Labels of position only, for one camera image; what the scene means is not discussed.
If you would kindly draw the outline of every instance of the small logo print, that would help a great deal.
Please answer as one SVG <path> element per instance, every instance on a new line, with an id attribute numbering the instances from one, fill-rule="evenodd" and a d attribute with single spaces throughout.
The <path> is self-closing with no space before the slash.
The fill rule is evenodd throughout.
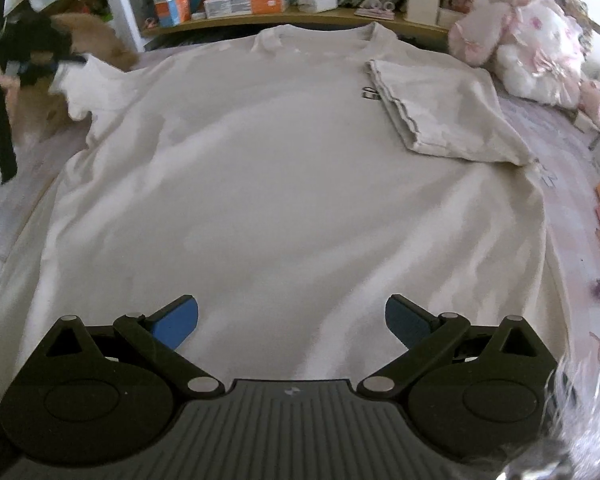
<path id="1" fill-rule="evenodd" d="M 362 89 L 362 97 L 365 99 L 373 99 L 374 101 L 380 100 L 380 94 L 375 88 L 371 88 L 371 86 L 365 86 Z"/>

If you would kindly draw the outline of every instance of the ribbed black surface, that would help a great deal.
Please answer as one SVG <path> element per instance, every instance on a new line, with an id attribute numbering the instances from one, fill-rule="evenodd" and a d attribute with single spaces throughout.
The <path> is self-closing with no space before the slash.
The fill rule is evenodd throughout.
<path id="1" fill-rule="evenodd" d="M 396 406 L 364 400 L 347 381 L 237 381 L 190 402 L 149 449 L 90 469 L 21 460 L 2 480 L 449 480 L 450 463 Z"/>

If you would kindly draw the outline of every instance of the t-shirt sleeve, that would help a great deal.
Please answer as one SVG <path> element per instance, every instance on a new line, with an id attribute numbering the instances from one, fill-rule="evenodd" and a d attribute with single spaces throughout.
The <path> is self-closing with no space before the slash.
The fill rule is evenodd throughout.
<path id="1" fill-rule="evenodd" d="M 83 120 L 90 112 L 122 110 L 136 95 L 139 71 L 122 72 L 96 57 L 87 63 L 61 63 L 49 89 L 52 94 L 64 94 L 69 115 Z"/>

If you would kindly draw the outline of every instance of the orange box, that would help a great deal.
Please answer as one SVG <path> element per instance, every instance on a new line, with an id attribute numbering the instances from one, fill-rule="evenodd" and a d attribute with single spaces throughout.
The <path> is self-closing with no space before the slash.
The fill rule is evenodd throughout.
<path id="1" fill-rule="evenodd" d="M 208 18 L 284 12 L 289 0 L 205 0 Z"/>

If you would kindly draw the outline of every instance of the pink plush toy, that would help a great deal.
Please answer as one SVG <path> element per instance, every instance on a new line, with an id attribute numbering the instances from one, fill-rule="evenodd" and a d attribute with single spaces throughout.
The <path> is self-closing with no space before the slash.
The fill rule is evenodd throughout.
<path id="1" fill-rule="evenodd" d="M 600 81 L 583 78 L 580 85 L 578 109 L 584 112 L 600 129 Z"/>
<path id="2" fill-rule="evenodd" d="M 506 2 L 474 0 L 472 12 L 449 30 L 449 53 L 470 66 L 484 65 L 513 17 Z"/>
<path id="3" fill-rule="evenodd" d="M 531 0 L 514 9 L 496 51 L 496 75 L 512 95 L 575 110 L 584 62 L 582 28 L 554 0 Z"/>

